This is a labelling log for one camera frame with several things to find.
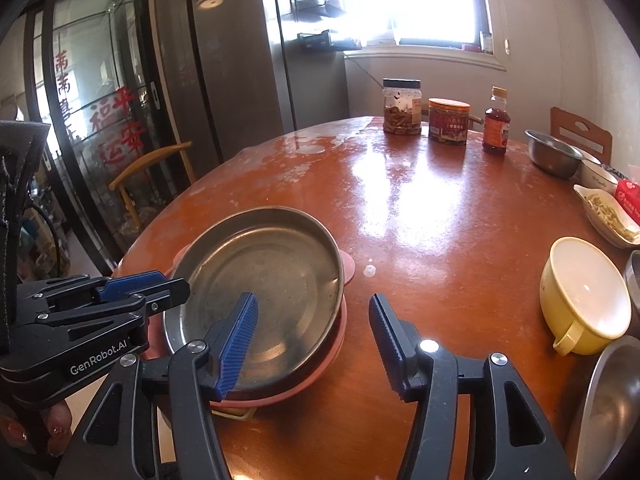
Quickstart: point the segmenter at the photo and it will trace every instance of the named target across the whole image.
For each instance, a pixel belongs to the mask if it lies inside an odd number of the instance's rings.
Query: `yellow bowl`
[[[595,354],[631,322],[625,280],[601,250],[580,238],[560,238],[551,246],[540,306],[560,355]]]

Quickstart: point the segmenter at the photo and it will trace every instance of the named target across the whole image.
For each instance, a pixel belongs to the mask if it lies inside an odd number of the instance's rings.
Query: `fingernail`
[[[11,433],[12,437],[17,440],[27,442],[27,435],[24,433],[22,426],[17,422],[10,422],[7,429],[9,430],[9,433]]]

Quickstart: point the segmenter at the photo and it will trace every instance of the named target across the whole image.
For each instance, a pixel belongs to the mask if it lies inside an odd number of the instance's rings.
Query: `screw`
[[[427,354],[433,354],[437,352],[439,348],[440,345],[433,339],[423,339],[420,341],[420,350],[427,352]]]
[[[136,362],[136,356],[133,354],[124,354],[120,358],[120,364],[122,366],[131,366],[135,362]]]
[[[187,345],[187,350],[189,350],[189,352],[191,352],[192,354],[199,354],[206,347],[207,347],[207,344],[204,341],[196,340],[196,341],[191,341]]]
[[[504,366],[509,362],[507,356],[505,354],[501,354],[500,352],[491,354],[491,361],[494,362],[494,365],[498,366]]]

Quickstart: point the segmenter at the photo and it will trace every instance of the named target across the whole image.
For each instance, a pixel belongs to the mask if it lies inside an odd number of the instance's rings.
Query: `black lid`
[[[383,79],[385,88],[420,88],[419,79]]]

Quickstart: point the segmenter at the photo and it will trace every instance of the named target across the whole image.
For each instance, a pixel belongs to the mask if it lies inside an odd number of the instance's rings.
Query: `refrigerator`
[[[331,25],[325,8],[296,3],[156,0],[169,101],[198,177],[249,146],[349,117],[344,54],[298,39]]]

